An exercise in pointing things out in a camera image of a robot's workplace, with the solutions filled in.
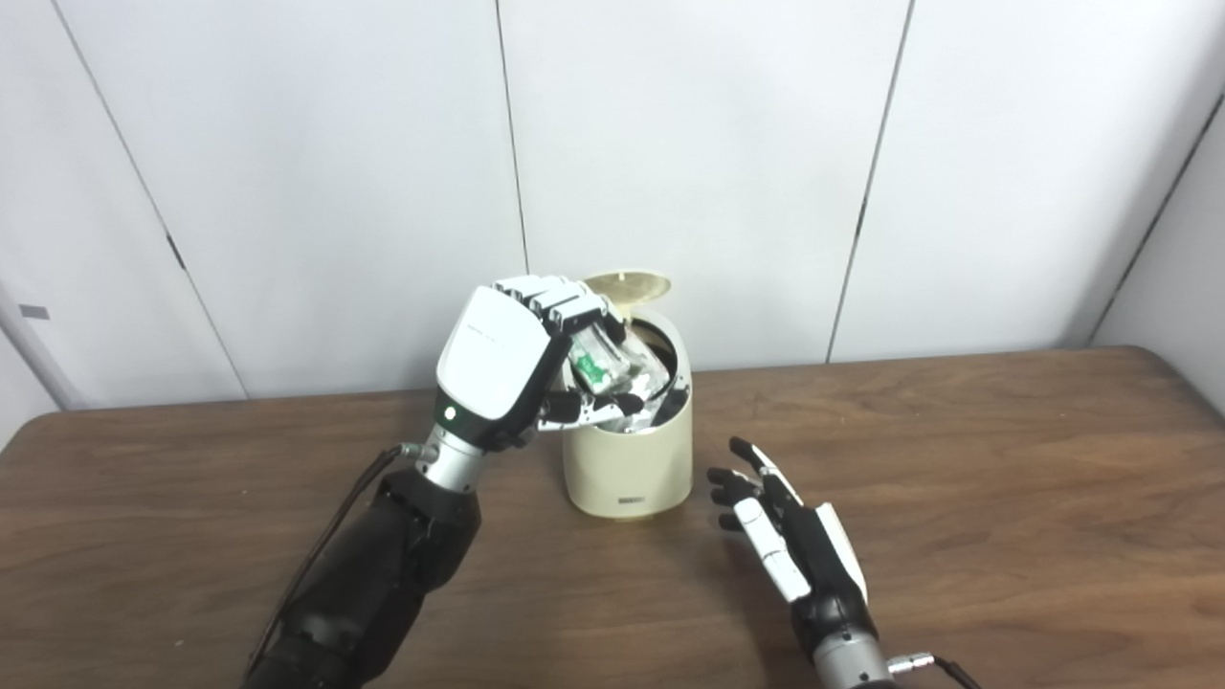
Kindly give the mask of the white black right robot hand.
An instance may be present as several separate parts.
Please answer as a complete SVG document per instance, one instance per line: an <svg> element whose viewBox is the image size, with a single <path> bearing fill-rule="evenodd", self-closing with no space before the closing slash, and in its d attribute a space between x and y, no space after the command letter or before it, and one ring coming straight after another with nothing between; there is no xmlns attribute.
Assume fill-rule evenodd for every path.
<svg viewBox="0 0 1225 689"><path fill-rule="evenodd" d="M793 635L806 655L827 638L880 638L861 568L831 504L809 506L782 470L753 443L730 436L729 450L752 474L707 471L718 527L744 537L791 611Z"/></svg>

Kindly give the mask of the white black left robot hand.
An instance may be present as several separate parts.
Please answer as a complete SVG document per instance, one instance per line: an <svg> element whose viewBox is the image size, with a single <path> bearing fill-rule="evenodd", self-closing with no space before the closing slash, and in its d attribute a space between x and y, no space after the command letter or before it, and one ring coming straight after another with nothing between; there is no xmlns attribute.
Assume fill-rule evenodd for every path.
<svg viewBox="0 0 1225 689"><path fill-rule="evenodd" d="M499 454L537 432L638 414L646 401L635 394L555 387L575 336L590 329L616 345L627 336L612 302L582 280L524 275L478 287L436 368L434 422L478 454Z"/></svg>

